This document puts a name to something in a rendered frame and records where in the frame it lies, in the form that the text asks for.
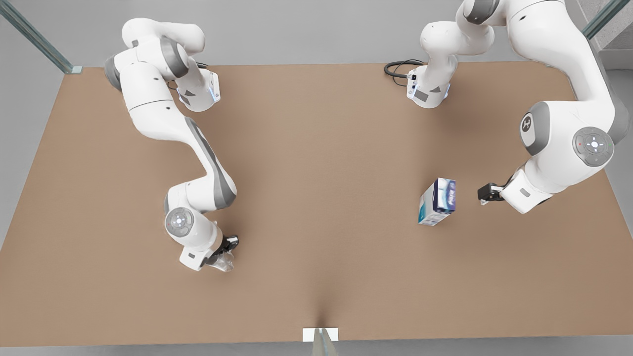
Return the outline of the blue and white carton box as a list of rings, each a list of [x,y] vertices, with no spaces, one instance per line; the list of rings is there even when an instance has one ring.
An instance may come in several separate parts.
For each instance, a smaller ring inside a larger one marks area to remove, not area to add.
[[[435,226],[456,210],[456,181],[437,178],[420,197],[418,224]]]

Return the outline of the silver frame post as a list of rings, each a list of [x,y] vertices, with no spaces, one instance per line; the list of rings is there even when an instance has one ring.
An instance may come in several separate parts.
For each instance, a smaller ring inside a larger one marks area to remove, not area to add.
[[[83,67],[72,65],[72,63],[70,63],[70,61],[9,2],[9,0],[0,0],[0,15],[18,30],[37,50],[45,55],[52,64],[59,68],[61,72],[64,74],[82,73]]]
[[[311,356],[339,356],[334,345],[339,341],[339,328],[303,328],[302,341],[312,343]]]
[[[591,40],[606,26],[631,0],[609,0],[594,18],[583,27],[583,35]]]

